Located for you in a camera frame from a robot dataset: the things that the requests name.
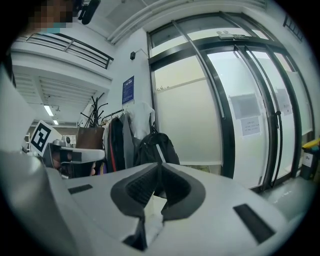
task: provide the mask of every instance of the black backpack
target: black backpack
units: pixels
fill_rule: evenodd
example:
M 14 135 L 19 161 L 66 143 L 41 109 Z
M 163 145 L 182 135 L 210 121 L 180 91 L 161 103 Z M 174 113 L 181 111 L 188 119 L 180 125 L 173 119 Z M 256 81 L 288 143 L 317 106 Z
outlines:
M 141 140 L 135 151 L 134 166 L 162 162 L 180 165 L 178 155 L 169 137 L 158 132 L 152 126 L 151 133 Z

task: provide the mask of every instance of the white cloth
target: white cloth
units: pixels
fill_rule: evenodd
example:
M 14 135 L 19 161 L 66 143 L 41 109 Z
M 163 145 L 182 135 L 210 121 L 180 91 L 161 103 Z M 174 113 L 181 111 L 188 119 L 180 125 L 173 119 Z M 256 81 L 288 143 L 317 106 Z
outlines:
M 150 133 L 149 117 L 151 116 L 151 124 L 153 124 L 155 121 L 155 110 L 148 103 L 139 102 L 128 107 L 126 113 L 130 116 L 133 136 L 142 140 Z

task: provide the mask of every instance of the poster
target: poster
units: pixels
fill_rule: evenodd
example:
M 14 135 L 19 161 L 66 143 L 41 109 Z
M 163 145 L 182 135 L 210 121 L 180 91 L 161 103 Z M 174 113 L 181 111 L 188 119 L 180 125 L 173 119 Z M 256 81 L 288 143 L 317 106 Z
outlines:
M 257 97 L 254 93 L 230 97 L 235 119 L 260 116 Z
M 304 166 L 311 167 L 313 157 L 314 156 L 312 154 L 310 154 L 310 153 L 303 153 L 302 164 Z
M 122 86 L 122 105 L 134 100 L 135 76 L 130 77 Z
M 250 117 L 241 119 L 242 136 L 248 136 L 260 133 L 259 117 Z
M 279 104 L 280 111 L 285 116 L 292 114 L 291 104 L 286 89 L 278 89 L 276 93 L 276 99 Z

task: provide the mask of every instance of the black metal frame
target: black metal frame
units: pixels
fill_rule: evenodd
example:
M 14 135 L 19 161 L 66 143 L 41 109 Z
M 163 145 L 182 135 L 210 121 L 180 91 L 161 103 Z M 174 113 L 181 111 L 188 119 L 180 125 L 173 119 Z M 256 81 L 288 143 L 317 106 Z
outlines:
M 298 100 L 297 100 L 294 88 L 291 84 L 291 81 L 285 69 L 283 68 L 282 64 L 278 60 L 277 56 L 268 45 L 266 46 L 266 49 L 267 49 L 267 54 L 269 55 L 276 69 L 280 73 L 280 76 L 284 82 L 284 85 L 286 87 L 286 90 L 292 105 L 295 140 L 294 140 L 294 154 L 293 154 L 293 161 L 291 166 L 291 173 L 292 173 L 292 176 L 295 177 L 299 167 L 301 147 L 302 147 L 302 125 L 301 125 L 301 116 L 300 116 Z
M 249 48 L 247 48 L 247 50 L 250 52 L 251 56 L 254 58 L 255 62 L 260 67 L 260 69 L 261 69 L 261 71 L 262 71 L 267 83 L 269 84 L 269 88 L 270 88 L 270 91 L 271 91 L 271 94 L 272 94 L 272 97 L 273 97 L 273 100 L 274 100 L 275 108 L 276 108 L 275 109 L 276 110 L 275 114 L 277 115 L 277 119 L 278 119 L 277 121 L 278 121 L 279 133 L 280 133 L 280 145 L 279 145 L 279 154 L 278 154 L 278 157 L 277 157 L 278 158 L 278 163 L 277 163 L 277 167 L 276 167 L 274 181 L 273 181 L 273 184 L 271 184 L 271 183 L 269 184 L 269 186 L 274 187 L 275 183 L 276 183 L 276 180 L 277 180 L 277 177 L 278 177 L 279 170 L 280 170 L 281 158 L 282 158 L 282 150 L 283 150 L 283 141 L 284 141 L 281 110 L 280 110 L 279 103 L 278 103 L 278 100 L 277 100 L 277 95 L 276 95 L 274 87 L 272 86 L 272 83 L 271 83 L 271 81 L 269 79 L 268 74 L 266 73 L 264 67 L 262 66 L 262 64 L 260 63 L 258 58 L 253 54 L 253 52 Z
M 242 59 L 246 62 L 246 65 L 250 69 L 253 77 L 255 78 L 257 84 L 260 87 L 260 91 L 264 100 L 264 103 L 266 104 L 267 111 L 270 111 L 268 114 L 268 128 L 269 128 L 269 154 L 268 154 L 268 163 L 267 163 L 267 170 L 265 173 L 265 177 L 263 180 L 262 185 L 258 185 L 257 187 L 253 187 L 253 190 L 256 191 L 263 191 L 265 189 L 271 188 L 273 186 L 276 186 L 279 183 L 279 180 L 281 179 L 281 182 L 285 179 L 289 179 L 290 177 L 296 176 L 296 171 L 298 169 L 298 164 L 300 160 L 300 153 L 301 153 L 301 141 L 302 141 L 302 129 L 301 129 L 301 117 L 299 112 L 299 106 L 297 102 L 297 98 L 295 96 L 292 84 L 290 82 L 290 79 L 281 65 L 280 61 L 277 59 L 274 53 L 280 53 L 284 55 L 285 57 L 288 57 L 289 61 L 288 63 L 294 67 L 294 70 L 299 72 L 299 75 L 302 79 L 305 91 L 308 95 L 308 100 L 310 104 L 310 109 L 312 112 L 312 128 L 314 132 L 314 117 L 313 117 L 313 109 L 311 105 L 311 99 L 310 95 L 307 89 L 307 86 L 305 84 L 305 81 L 303 80 L 302 74 L 300 71 L 298 71 L 297 65 L 294 63 L 292 58 L 290 57 L 290 54 L 286 50 L 286 48 L 277 40 L 276 37 L 272 33 L 270 33 L 265 27 L 263 27 L 261 24 L 257 23 L 252 18 L 246 16 L 243 13 L 239 13 L 237 16 L 242 17 L 247 22 L 251 23 L 255 27 L 257 27 L 257 30 L 260 30 L 268 39 L 262 39 L 257 37 L 256 34 L 253 36 L 248 36 L 242 39 L 226 39 L 221 40 L 218 36 L 213 37 L 207 37 L 207 38 L 201 38 L 197 40 L 191 40 L 187 33 L 185 33 L 180 27 L 179 22 L 189 20 L 192 18 L 198 18 L 198 17 L 205 17 L 208 15 L 215 15 L 223 17 L 224 19 L 228 21 L 233 21 L 234 24 L 237 25 L 237 27 L 244 29 L 247 31 L 250 35 L 253 33 L 251 29 L 249 29 L 247 26 L 243 24 L 239 24 L 239 22 L 235 22 L 232 20 L 232 16 L 228 15 L 227 13 L 219 12 L 219 13 L 206 13 L 206 14 L 200 14 L 200 15 L 194 15 L 190 17 L 186 17 L 183 19 L 179 19 L 177 21 L 172 21 L 171 23 L 168 23 L 154 31 L 152 31 L 150 34 L 148 33 L 148 47 L 150 50 L 152 48 L 152 34 L 156 33 L 159 30 L 162 30 L 168 26 L 174 25 L 177 30 L 179 31 L 180 35 L 183 36 L 187 42 L 177 45 L 175 47 L 172 47 L 164 52 L 161 52 L 157 54 L 156 56 L 149 57 L 149 68 L 150 68 L 150 82 L 151 82 L 151 91 L 152 91 L 152 106 L 156 111 L 157 114 L 157 108 L 156 108 L 156 97 L 154 97 L 154 88 L 155 88 L 155 79 L 154 79 L 154 71 L 157 69 L 160 69 L 168 64 L 174 63 L 176 61 L 196 56 L 199 60 L 199 63 L 202 67 L 202 70 L 204 74 L 208 77 L 208 84 L 212 88 L 213 91 L 213 97 L 215 98 L 216 102 L 220 101 L 220 106 L 218 107 L 220 116 L 221 116 L 221 129 L 222 129 L 222 142 L 223 142 L 223 163 L 230 163 L 233 161 L 233 164 L 230 164 L 228 168 L 225 168 L 225 166 L 222 169 L 221 174 L 223 176 L 227 176 L 232 178 L 234 174 L 234 162 L 235 162 L 235 135 L 234 135 L 234 127 L 233 127 L 233 120 L 231 116 L 231 110 L 228 103 L 228 99 L 226 96 L 226 93 L 223 89 L 221 80 L 217 74 L 217 71 L 215 70 L 213 64 L 211 63 L 208 54 L 211 53 L 220 53 L 220 52 L 233 52 L 235 49 L 237 50 L 238 54 L 242 57 Z M 257 52 L 265 52 L 269 55 L 270 59 L 275 64 L 278 72 L 281 75 L 281 78 L 286 86 L 289 99 L 292 105 L 292 113 L 294 118 L 294 124 L 295 124 L 295 146 L 294 146 L 294 156 L 292 161 L 292 168 L 290 175 L 284 175 L 277 179 L 278 173 L 279 173 L 279 167 L 281 163 L 281 156 L 282 156 L 282 143 L 283 143 L 283 136 L 282 136 L 282 120 L 280 116 L 280 110 L 279 105 L 277 105 L 277 101 L 275 102 L 275 107 L 273 100 L 271 98 L 271 94 L 269 93 L 267 84 L 259 71 L 257 65 L 260 67 L 261 71 L 264 73 L 264 76 L 266 77 L 266 81 L 268 84 L 270 84 L 270 87 L 272 87 L 270 80 L 268 76 L 265 74 L 264 69 L 261 67 L 260 62 L 255 59 L 257 62 L 257 65 L 255 61 L 250 57 L 250 55 L 247 53 L 249 51 L 252 53 L 252 51 Z M 278 128 L 280 128 L 280 149 L 279 149 L 279 160 L 278 165 L 276 167 L 277 162 L 277 151 L 278 151 Z M 272 177 L 274 172 L 276 171 L 275 180 L 272 182 Z
M 151 42 L 151 37 L 150 34 L 147 33 L 146 35 L 146 40 L 147 40 L 147 45 L 148 45 L 148 59 L 150 59 L 150 49 L 152 49 L 152 42 Z M 155 78 L 155 72 L 152 71 L 150 69 L 149 66 L 149 78 L 150 78 L 150 91 L 151 91 L 151 104 L 153 109 L 158 109 L 158 105 L 156 103 L 156 97 L 155 97 L 155 92 L 156 92 L 156 88 L 153 87 L 153 85 L 156 84 L 156 78 Z M 156 130 L 159 131 L 159 119 L 158 119 L 158 115 L 155 115 L 155 122 L 154 124 L 151 123 L 151 119 L 150 119 L 150 126 L 155 126 Z
M 266 116 L 267 116 L 267 123 L 268 123 L 268 138 L 269 138 L 269 149 L 268 149 L 268 158 L 267 158 L 267 164 L 266 164 L 266 170 L 264 179 L 262 182 L 262 190 L 265 190 L 268 188 L 268 186 L 271 183 L 271 179 L 276 167 L 276 161 L 277 161 L 277 151 L 278 151 L 278 132 L 277 132 L 277 126 L 278 121 L 276 120 L 276 111 L 274 108 L 274 103 L 271 98 L 271 95 L 269 93 L 268 86 L 260 73 L 257 65 L 254 63 L 254 61 L 251 59 L 249 54 L 246 52 L 245 48 L 241 49 L 237 45 L 234 46 L 234 49 L 238 52 L 238 54 L 241 56 L 247 67 L 249 68 L 255 83 L 257 84 L 260 94 L 262 96 L 265 110 L 266 110 Z
M 82 42 L 80 40 L 77 40 L 77 39 L 75 39 L 73 37 L 70 37 L 68 35 L 61 34 L 61 33 L 56 33 L 55 35 L 57 37 L 54 37 L 54 36 L 51 36 L 51 35 L 47 35 L 47 34 L 31 34 L 30 36 L 26 37 L 24 42 L 25 43 L 30 43 L 30 44 L 35 44 L 35 45 L 40 45 L 40 46 L 44 46 L 44 47 L 49 47 L 49 48 L 56 49 L 56 50 L 59 50 L 59 51 L 62 51 L 62 52 L 66 52 L 66 53 L 67 53 L 67 50 L 74 51 L 74 52 L 79 53 L 81 55 L 84 55 L 84 56 L 86 56 L 86 57 L 88 57 L 88 58 L 90 58 L 90 59 L 92 59 L 92 60 L 94 60 L 94 61 L 96 61 L 98 63 L 96 63 L 94 61 L 91 61 L 91 60 L 89 60 L 89 59 L 87 59 L 85 57 L 81 57 L 79 55 L 75 55 L 75 56 L 77 56 L 77 57 L 79 57 L 81 59 L 84 59 L 84 60 L 86 60 L 88 62 L 91 62 L 93 64 L 96 64 L 99 67 L 102 67 L 104 69 L 107 69 L 110 61 L 114 60 L 114 58 L 110 57 L 108 54 L 106 54 L 106 53 L 104 53 L 104 52 L 92 47 L 89 44 L 86 44 L 86 43 L 84 43 L 84 42 Z M 64 44 L 67 44 L 67 45 L 55 42 L 53 40 L 47 40 L 47 39 L 44 39 L 44 38 L 41 38 L 41 37 L 45 37 L 45 38 L 48 38 L 48 39 L 53 39 L 53 40 L 56 40 L 56 41 L 60 41 L 60 42 L 63 42 Z M 32 41 L 29 41 L 30 39 L 46 42 L 46 43 L 49 43 L 49 44 L 52 44 L 52 45 L 55 45 L 55 46 L 59 46 L 59 47 L 63 47 L 63 49 L 59 49 L 59 48 L 56 48 L 56 47 L 53 47 L 53 46 L 49 46 L 49 45 L 45 45 L 45 44 L 41 44 L 41 43 L 32 42 Z M 88 48 L 88 49 L 90 49 L 92 51 L 87 50 L 87 49 L 85 49 L 83 47 L 80 47 L 78 45 L 75 45 L 74 43 L 78 43 L 78 44 L 80 44 L 80 45 L 82 45 L 82 46 L 84 46 L 84 47 L 86 47 L 86 48 Z M 93 56 L 96 56 L 97 58 L 100 58 L 100 59 L 97 59 L 96 57 L 90 56 L 89 54 L 86 54 L 85 52 L 82 52 L 82 51 L 80 51 L 78 49 L 81 49 L 82 51 L 86 51 L 89 54 L 91 54 Z

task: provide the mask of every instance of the ceiling light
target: ceiling light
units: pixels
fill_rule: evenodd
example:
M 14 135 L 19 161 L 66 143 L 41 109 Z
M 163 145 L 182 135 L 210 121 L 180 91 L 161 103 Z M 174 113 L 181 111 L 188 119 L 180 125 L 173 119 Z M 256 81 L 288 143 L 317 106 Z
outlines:
M 49 114 L 50 117 L 53 117 L 53 116 L 54 116 L 54 114 L 52 114 L 52 111 L 51 111 L 51 109 L 50 109 L 50 106 L 44 105 L 44 108 L 45 108 L 46 112 Z

